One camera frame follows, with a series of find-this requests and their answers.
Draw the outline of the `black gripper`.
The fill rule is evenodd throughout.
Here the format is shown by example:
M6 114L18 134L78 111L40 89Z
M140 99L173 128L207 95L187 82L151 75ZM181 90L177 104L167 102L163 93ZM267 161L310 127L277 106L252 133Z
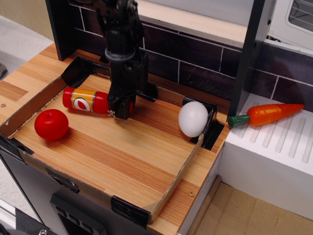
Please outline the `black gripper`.
M110 61L111 87L108 96L108 115L127 120L133 111L136 91L144 89L148 78L148 54L135 48L129 54L105 50Z

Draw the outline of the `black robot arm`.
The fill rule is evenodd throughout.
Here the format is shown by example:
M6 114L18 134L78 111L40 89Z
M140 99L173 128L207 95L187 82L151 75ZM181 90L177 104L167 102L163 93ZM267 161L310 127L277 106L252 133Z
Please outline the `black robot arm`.
M146 87L148 55L139 45L144 26L135 0L72 0L71 4L95 11L106 39L105 58L110 63L111 86L108 114L128 119L135 105L137 91Z

